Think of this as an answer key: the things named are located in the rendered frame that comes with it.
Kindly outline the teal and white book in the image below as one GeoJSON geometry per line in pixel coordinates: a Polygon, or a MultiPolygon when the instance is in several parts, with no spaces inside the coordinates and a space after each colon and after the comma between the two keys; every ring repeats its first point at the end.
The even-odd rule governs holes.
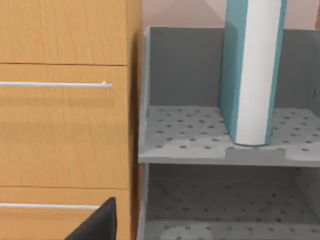
{"type": "Polygon", "coordinates": [[[227,0],[219,110],[233,143],[270,142],[287,0],[227,0]]]}

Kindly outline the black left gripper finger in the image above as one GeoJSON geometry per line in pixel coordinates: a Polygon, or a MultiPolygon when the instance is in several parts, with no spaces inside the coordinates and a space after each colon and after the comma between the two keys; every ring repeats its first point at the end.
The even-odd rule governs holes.
{"type": "Polygon", "coordinates": [[[110,197],[64,240],[116,240],[117,205],[110,197]]]}

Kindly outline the grey pierced open shelf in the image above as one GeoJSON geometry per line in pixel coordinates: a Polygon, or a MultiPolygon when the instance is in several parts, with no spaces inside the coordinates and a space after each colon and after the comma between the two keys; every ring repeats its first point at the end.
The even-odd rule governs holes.
{"type": "Polygon", "coordinates": [[[320,30],[287,29],[270,142],[232,142],[222,28],[144,37],[137,240],[320,240],[320,30]]]}

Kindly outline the wooden drawer front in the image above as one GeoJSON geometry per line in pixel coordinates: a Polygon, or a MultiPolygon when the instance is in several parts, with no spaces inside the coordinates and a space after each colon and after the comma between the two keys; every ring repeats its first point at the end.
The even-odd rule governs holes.
{"type": "Polygon", "coordinates": [[[0,87],[0,186],[127,189],[125,66],[1,64],[0,81],[112,88],[0,87]]]}
{"type": "MultiPolygon", "coordinates": [[[[0,187],[0,204],[100,206],[116,198],[117,240],[131,240],[128,190],[44,187],[0,187]]],[[[0,207],[0,240],[64,240],[92,209],[0,207]]]]}
{"type": "Polygon", "coordinates": [[[0,63],[126,61],[125,0],[0,0],[0,63]]]}

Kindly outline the wooden cupboard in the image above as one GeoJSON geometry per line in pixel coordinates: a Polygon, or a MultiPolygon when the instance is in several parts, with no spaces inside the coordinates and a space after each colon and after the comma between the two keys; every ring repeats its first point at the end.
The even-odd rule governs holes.
{"type": "MultiPolygon", "coordinates": [[[[105,64],[49,64],[49,63],[1,63],[0,65],[49,65],[49,66],[107,66],[126,67],[128,83],[128,157],[129,157],[129,186],[127,189],[119,188],[79,188],[79,187],[38,187],[38,186],[0,186],[20,188],[71,188],[71,189],[115,189],[128,190],[130,203],[131,239],[137,235],[138,201],[137,201],[137,84],[140,74],[141,58],[141,30],[142,30],[142,2],[141,0],[125,0],[125,33],[126,33],[126,63],[123,65],[105,64]]],[[[44,81],[12,81],[12,82],[44,82],[44,81]]],[[[50,81],[45,83],[80,83],[50,81]]]]}

